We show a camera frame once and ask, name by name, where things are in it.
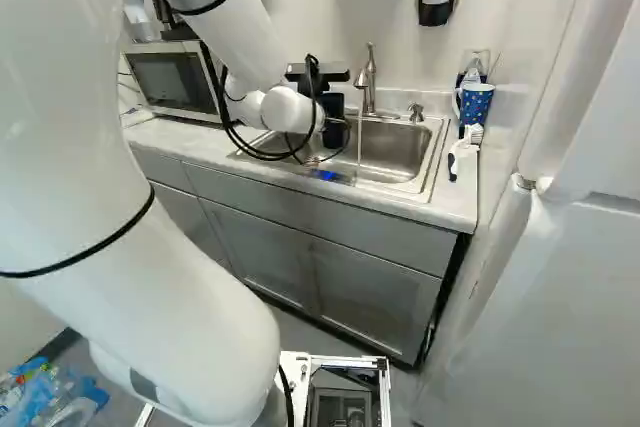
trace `plastic bag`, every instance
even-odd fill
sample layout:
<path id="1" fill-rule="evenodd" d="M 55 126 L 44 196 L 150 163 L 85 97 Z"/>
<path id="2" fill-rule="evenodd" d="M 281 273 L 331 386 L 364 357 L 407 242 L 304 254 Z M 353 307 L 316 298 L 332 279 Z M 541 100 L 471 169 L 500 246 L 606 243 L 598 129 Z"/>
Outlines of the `plastic bag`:
<path id="1" fill-rule="evenodd" d="M 10 371 L 0 394 L 0 427 L 82 427 L 109 401 L 94 378 L 50 367 L 43 358 Z"/>

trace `microwave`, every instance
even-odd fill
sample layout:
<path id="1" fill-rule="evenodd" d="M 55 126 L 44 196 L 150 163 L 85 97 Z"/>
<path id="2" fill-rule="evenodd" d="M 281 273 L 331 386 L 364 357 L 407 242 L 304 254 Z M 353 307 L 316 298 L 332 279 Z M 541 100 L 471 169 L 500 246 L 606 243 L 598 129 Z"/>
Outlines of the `microwave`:
<path id="1" fill-rule="evenodd" d="M 217 59 L 202 41 L 130 43 L 123 55 L 144 108 L 160 115 L 221 122 L 212 82 Z"/>

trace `electrical outlet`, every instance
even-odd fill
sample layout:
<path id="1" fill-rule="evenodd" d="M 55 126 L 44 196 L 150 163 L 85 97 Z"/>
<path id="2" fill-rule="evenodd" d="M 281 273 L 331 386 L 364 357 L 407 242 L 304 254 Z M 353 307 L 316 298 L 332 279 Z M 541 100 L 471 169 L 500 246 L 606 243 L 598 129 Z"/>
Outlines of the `electrical outlet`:
<path id="1" fill-rule="evenodd" d="M 482 63 L 482 72 L 480 74 L 487 75 L 491 67 L 491 51 L 489 49 L 465 49 L 462 51 L 462 59 L 458 67 L 458 72 L 463 73 L 467 71 L 467 66 L 471 63 L 474 56 L 480 57 Z"/>

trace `blue light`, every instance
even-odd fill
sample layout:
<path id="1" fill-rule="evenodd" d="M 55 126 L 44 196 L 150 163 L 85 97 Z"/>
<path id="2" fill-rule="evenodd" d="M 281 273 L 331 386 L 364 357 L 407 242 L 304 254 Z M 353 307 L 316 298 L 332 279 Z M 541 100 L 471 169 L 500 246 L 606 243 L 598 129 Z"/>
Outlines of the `blue light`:
<path id="1" fill-rule="evenodd" d="M 320 177 L 322 180 L 331 180 L 336 177 L 336 173 L 329 172 L 328 170 L 319 170 L 318 177 Z"/>

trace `countertop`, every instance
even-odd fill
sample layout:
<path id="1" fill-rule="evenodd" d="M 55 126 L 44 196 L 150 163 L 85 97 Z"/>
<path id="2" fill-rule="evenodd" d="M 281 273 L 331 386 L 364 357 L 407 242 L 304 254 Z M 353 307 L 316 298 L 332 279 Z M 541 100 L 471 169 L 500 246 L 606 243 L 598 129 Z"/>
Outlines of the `countertop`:
<path id="1" fill-rule="evenodd" d="M 415 91 L 388 91 L 387 93 L 393 94 L 394 104 L 408 105 L 410 101 L 420 101 L 425 105 L 425 115 L 454 119 L 447 107 L 448 98 L 440 93 Z M 379 100 L 385 98 L 383 94 L 384 92 L 378 94 Z M 262 130 L 244 126 L 236 130 L 247 141 L 264 133 Z M 457 140 L 457 120 L 449 123 L 448 132 L 446 132 L 431 199 L 424 194 L 415 194 L 410 198 L 399 197 L 392 193 L 381 194 L 292 174 L 274 168 L 267 162 L 254 163 L 229 158 L 229 154 L 237 149 L 224 130 L 217 126 L 156 117 L 126 127 L 125 138 L 133 146 L 153 150 L 185 162 L 416 222 L 465 233 L 473 233 L 476 227 L 478 154 L 469 151 L 459 159 L 459 177 L 456 183 L 449 182 L 447 171 L 447 153 L 453 142 Z"/>

